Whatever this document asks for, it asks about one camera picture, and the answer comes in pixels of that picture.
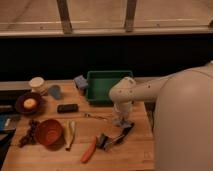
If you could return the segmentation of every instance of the white robot body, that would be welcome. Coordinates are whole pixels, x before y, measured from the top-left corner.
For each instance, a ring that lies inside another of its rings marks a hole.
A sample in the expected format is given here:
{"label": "white robot body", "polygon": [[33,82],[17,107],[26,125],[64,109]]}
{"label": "white robot body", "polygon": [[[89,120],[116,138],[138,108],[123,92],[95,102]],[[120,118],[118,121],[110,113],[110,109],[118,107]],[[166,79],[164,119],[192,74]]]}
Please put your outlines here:
{"label": "white robot body", "polygon": [[[126,91],[125,97],[119,96],[117,90],[120,94]],[[109,95],[115,103],[156,100],[156,171],[213,170],[213,65],[191,68],[127,89],[122,86],[122,91],[118,83]]]}

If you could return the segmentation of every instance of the green plastic bin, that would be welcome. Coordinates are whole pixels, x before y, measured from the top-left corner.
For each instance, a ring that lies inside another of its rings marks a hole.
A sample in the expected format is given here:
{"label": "green plastic bin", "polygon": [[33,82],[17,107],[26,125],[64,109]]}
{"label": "green plastic bin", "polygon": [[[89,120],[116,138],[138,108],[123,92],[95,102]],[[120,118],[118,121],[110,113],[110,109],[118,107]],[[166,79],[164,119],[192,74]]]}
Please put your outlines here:
{"label": "green plastic bin", "polygon": [[133,77],[132,71],[89,71],[87,73],[89,84],[86,91],[87,101],[92,105],[112,104],[109,90],[126,76]]}

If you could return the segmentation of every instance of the brown bowl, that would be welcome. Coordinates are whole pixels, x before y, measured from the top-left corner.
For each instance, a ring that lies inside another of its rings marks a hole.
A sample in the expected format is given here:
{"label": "brown bowl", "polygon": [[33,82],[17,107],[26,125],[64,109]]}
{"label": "brown bowl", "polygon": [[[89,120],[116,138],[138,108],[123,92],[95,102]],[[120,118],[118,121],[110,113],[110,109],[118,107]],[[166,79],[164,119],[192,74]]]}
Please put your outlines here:
{"label": "brown bowl", "polygon": [[45,146],[54,144],[60,139],[63,132],[61,124],[55,119],[41,122],[35,130],[35,140]]}
{"label": "brown bowl", "polygon": [[[32,108],[26,108],[24,106],[24,102],[27,99],[33,99],[35,101],[35,105],[32,106]],[[25,93],[25,94],[21,95],[20,97],[18,97],[18,99],[16,100],[16,103],[15,103],[15,109],[17,112],[19,112],[21,114],[33,114],[39,110],[41,105],[42,105],[41,95],[39,93],[35,93],[35,92],[28,92],[28,93]]]}

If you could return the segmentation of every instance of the wooden table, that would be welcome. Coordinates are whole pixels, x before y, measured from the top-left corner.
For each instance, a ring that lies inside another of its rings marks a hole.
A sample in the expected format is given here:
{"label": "wooden table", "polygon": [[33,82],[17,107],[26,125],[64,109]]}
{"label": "wooden table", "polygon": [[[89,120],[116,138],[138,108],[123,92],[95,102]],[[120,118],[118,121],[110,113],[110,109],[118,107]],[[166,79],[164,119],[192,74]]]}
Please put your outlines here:
{"label": "wooden table", "polygon": [[[105,133],[109,137],[116,137],[121,133],[121,128],[94,118],[83,117],[84,112],[111,118],[113,107],[91,106],[82,96],[74,83],[58,84],[61,87],[63,98],[55,100],[52,96],[44,96],[46,103],[42,109],[30,116],[23,116],[18,124],[11,146],[4,161],[2,171],[64,171],[64,170],[143,170],[154,169],[153,135],[143,102],[135,102],[130,120],[135,122],[135,127],[125,138],[123,144],[112,147],[109,151],[96,149],[91,159],[83,164],[81,156],[89,147],[94,136]],[[77,103],[79,112],[58,114],[57,105]],[[57,119],[76,121],[76,135],[70,151],[65,150],[65,144],[56,144],[54,148],[47,148],[40,144],[18,147],[19,139],[25,135],[29,128],[29,119],[45,120]]]}

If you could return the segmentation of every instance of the carrot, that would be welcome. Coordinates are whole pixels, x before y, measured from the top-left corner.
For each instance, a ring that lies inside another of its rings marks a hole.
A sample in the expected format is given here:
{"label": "carrot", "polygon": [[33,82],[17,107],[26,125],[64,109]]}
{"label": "carrot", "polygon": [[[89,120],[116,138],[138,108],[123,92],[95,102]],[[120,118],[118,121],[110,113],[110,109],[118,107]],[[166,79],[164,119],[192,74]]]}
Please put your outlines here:
{"label": "carrot", "polygon": [[86,163],[90,159],[90,157],[93,155],[93,153],[95,152],[95,149],[96,149],[97,141],[98,141],[98,138],[95,136],[93,138],[91,145],[89,146],[87,151],[84,153],[84,155],[81,157],[82,163]]}

